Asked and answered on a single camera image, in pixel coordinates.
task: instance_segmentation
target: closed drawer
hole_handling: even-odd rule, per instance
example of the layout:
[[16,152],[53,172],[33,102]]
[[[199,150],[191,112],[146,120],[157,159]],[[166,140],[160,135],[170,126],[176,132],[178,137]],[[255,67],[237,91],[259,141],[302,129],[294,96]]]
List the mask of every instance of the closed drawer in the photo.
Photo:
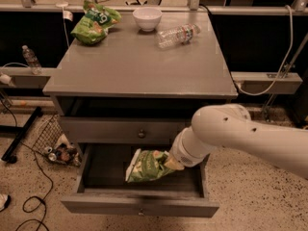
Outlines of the closed drawer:
[[60,125],[73,142],[169,144],[187,123],[183,119],[62,117]]
[[135,149],[131,145],[89,145],[73,194],[62,199],[64,206],[85,214],[213,216],[218,205],[208,200],[204,167],[186,168],[157,181],[126,183],[125,170]]

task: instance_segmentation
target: white robotic arm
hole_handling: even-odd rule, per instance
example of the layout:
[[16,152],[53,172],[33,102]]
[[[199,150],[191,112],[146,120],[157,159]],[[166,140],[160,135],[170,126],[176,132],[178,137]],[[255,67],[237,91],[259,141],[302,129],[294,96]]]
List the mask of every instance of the white robotic arm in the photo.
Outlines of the white robotic arm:
[[254,122],[238,104],[199,109],[192,126],[176,137],[170,155],[193,167],[218,146],[245,151],[308,179],[308,131]]

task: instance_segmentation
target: speckled concrete floor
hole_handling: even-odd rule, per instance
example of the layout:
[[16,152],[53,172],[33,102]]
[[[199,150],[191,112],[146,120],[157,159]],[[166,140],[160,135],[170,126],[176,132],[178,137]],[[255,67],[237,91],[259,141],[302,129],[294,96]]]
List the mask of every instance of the speckled concrete floor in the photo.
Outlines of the speckled concrete floor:
[[[18,125],[23,125],[34,107],[15,108]],[[259,107],[247,107],[255,120],[261,119]],[[43,107],[45,115],[36,120],[23,142],[32,146],[42,124],[53,113]],[[284,109],[274,109],[271,117],[279,125],[292,125]],[[1,124],[14,125],[10,114],[0,114]],[[13,138],[0,136],[3,155]],[[32,195],[44,197],[50,181],[39,171],[33,153],[24,145],[17,150],[14,165],[0,165],[0,192],[9,193],[12,203],[0,213],[1,230],[15,230],[23,221],[41,219],[40,206],[31,214],[22,211],[23,203]],[[38,157],[44,172],[52,179],[53,189],[46,197],[45,225],[49,230],[168,230],[168,231],[241,231],[241,230],[308,230],[308,181],[237,150],[220,148],[213,152],[206,166],[210,200],[219,203],[212,218],[162,218],[138,216],[104,216],[71,214],[61,203],[71,193],[77,175],[76,167],[52,165]],[[19,230],[36,230],[38,224],[29,222]]]

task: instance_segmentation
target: clear plastic bottle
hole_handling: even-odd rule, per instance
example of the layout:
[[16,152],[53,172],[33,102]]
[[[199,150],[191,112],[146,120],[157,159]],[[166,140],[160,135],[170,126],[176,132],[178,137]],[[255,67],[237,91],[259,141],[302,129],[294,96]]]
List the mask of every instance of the clear plastic bottle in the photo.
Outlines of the clear plastic bottle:
[[187,43],[200,32],[201,29],[195,24],[185,24],[166,29],[157,33],[158,46],[168,48],[176,44]]
[[33,74],[41,74],[41,65],[39,63],[39,60],[35,52],[32,49],[28,48],[27,45],[22,46],[22,56],[26,60],[28,66],[31,68]]

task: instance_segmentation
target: white bowl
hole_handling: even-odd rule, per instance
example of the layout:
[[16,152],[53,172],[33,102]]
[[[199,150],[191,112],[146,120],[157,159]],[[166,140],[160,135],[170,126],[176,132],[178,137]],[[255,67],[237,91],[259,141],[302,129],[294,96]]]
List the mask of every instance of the white bowl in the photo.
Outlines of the white bowl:
[[136,24],[145,32],[151,32],[161,22],[162,12],[151,7],[142,7],[133,11]]

